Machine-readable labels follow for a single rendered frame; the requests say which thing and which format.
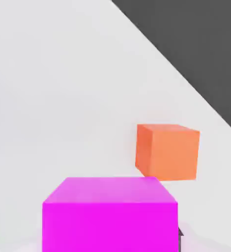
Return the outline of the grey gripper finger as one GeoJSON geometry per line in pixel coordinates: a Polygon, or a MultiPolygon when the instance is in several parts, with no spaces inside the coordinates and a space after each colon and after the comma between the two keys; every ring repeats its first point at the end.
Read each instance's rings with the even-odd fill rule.
{"type": "Polygon", "coordinates": [[[179,252],[204,252],[204,246],[192,229],[186,226],[180,226],[179,229],[179,252]]]}

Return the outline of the small magenta cube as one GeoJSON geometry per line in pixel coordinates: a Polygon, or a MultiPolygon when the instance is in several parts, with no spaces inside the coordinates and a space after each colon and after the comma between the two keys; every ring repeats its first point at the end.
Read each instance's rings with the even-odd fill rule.
{"type": "Polygon", "coordinates": [[[178,252],[178,203],[154,177],[69,177],[42,205],[42,252],[178,252]]]}

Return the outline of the small orange cube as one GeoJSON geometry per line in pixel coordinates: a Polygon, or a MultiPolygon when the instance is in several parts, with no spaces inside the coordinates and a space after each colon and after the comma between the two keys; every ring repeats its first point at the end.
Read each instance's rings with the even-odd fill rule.
{"type": "Polygon", "coordinates": [[[138,124],[136,168],[159,181],[195,180],[200,132],[180,125],[138,124]]]}

